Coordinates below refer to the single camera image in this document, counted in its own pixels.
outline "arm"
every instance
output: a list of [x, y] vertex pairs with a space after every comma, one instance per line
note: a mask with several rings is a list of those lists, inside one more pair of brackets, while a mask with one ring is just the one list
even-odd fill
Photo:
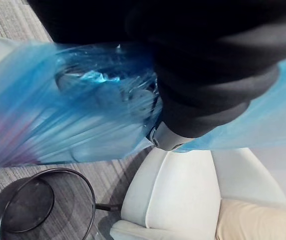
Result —
[[283, 0], [148, 0], [126, 23], [155, 46], [162, 120], [187, 138], [242, 114], [286, 58]]

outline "floor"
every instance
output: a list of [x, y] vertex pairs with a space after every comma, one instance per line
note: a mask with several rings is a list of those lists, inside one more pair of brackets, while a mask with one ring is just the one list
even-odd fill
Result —
[[[0, 37], [19, 41], [51, 41], [41, 23], [24, 0], [0, 0]], [[147, 153], [148, 150], [145, 150], [137, 156], [132, 156], [122, 160], [101, 161], [84, 164], [66, 164], [60, 165], [59, 167], [77, 170], [88, 178], [94, 189], [98, 203], [120, 204], [123, 201], [126, 190], [135, 172]], [[0, 191], [5, 186], [17, 179], [29, 177], [39, 171], [54, 167], [57, 167], [57, 165], [0, 169]], [[87, 195], [82, 194], [81, 191], [77, 192], [77, 190], [73, 196], [75, 197], [75, 206], [80, 206], [75, 204], [76, 201], [84, 203], [82, 200], [87, 197]], [[90, 213], [90, 210], [91, 206], [89, 204], [88, 207], [81, 209], [81, 212]], [[83, 214], [76, 215], [74, 220], [83, 222], [84, 226], [86, 226], [85, 223], [87, 223], [88, 220], [83, 220], [81, 218], [82, 215]], [[109, 236], [109, 229], [111, 225], [118, 219], [120, 219], [119, 212], [108, 213], [98, 210], [96, 212], [94, 225], [91, 229], [91, 234], [87, 239], [110, 240], [111, 237]], [[47, 226], [47, 238], [44, 237], [44, 235], [38, 235], [38, 237], [29, 239], [77, 240], [78, 235], [73, 232], [73, 224], [70, 223], [69, 225], [66, 225], [65, 228], [64, 226], [61, 226], [59, 222], [55, 222], [55, 220], [53, 220], [52, 226]], [[14, 240], [20, 238], [6, 238], [6, 240], [10, 239]]]

